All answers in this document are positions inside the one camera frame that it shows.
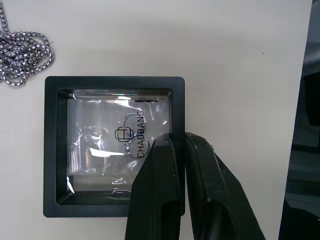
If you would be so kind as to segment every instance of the white surface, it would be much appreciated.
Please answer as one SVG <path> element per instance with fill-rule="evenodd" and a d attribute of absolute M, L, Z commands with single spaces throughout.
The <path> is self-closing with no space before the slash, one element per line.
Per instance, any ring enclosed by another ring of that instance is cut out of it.
<path fill-rule="evenodd" d="M 181 76 L 186 130 L 240 180 L 278 239 L 311 0 L 4 0 L 12 31 L 45 34 L 50 69 L 0 84 L 0 239 L 123 240 L 125 218 L 43 216 L 44 80 Z M 189 213 L 182 240 L 192 240 Z"/>

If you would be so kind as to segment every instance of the black object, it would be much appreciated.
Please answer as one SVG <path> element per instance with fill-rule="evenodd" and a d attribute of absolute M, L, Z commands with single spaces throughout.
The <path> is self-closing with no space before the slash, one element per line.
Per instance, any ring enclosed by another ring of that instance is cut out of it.
<path fill-rule="evenodd" d="M 320 72 L 304 77 L 305 106 L 309 123 L 320 127 Z"/>
<path fill-rule="evenodd" d="M 171 146 L 167 135 L 157 138 L 134 181 L 125 240 L 179 239 L 180 187 Z M 264 240 L 241 184 L 211 145 L 186 133 L 185 149 L 194 239 Z"/>
<path fill-rule="evenodd" d="M 284 200 L 279 240 L 315 240 L 319 236 L 318 217 L 308 211 L 292 208 Z"/>
<path fill-rule="evenodd" d="M 181 194 L 185 191 L 185 81 L 181 77 L 50 76 L 45 80 L 43 214 L 46 217 L 126 217 L 130 196 L 67 191 L 67 99 L 77 90 L 170 91 L 170 136 Z M 185 199 L 180 205 L 185 211 Z"/>
<path fill-rule="evenodd" d="M 179 239 L 180 192 L 174 145 L 163 134 L 133 182 L 125 240 Z"/>

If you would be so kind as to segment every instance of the black plastic tool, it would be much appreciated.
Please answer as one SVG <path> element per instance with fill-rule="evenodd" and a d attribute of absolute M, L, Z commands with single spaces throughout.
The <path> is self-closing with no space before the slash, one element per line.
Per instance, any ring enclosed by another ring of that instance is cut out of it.
<path fill-rule="evenodd" d="M 178 240 L 180 186 L 168 134 L 157 138 L 137 175 L 125 240 Z M 264 240 L 236 177 L 202 137 L 186 133 L 186 178 L 195 240 Z"/>

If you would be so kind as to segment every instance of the silver chain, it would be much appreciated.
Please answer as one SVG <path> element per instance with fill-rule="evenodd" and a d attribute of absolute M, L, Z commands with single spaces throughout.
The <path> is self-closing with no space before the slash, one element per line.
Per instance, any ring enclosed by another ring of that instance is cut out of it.
<path fill-rule="evenodd" d="M 0 1 L 0 82 L 19 87 L 26 83 L 29 77 L 50 67 L 54 62 L 48 39 L 30 31 L 10 32 L 3 3 Z M 46 63 L 38 66 L 45 58 Z"/>

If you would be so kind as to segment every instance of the clear plastic bag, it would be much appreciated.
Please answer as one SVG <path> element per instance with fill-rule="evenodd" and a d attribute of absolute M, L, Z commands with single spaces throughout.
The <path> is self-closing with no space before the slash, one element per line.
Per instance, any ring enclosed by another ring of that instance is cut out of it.
<path fill-rule="evenodd" d="M 170 132 L 170 94 L 77 93 L 67 104 L 73 190 L 130 191 L 154 139 Z"/>

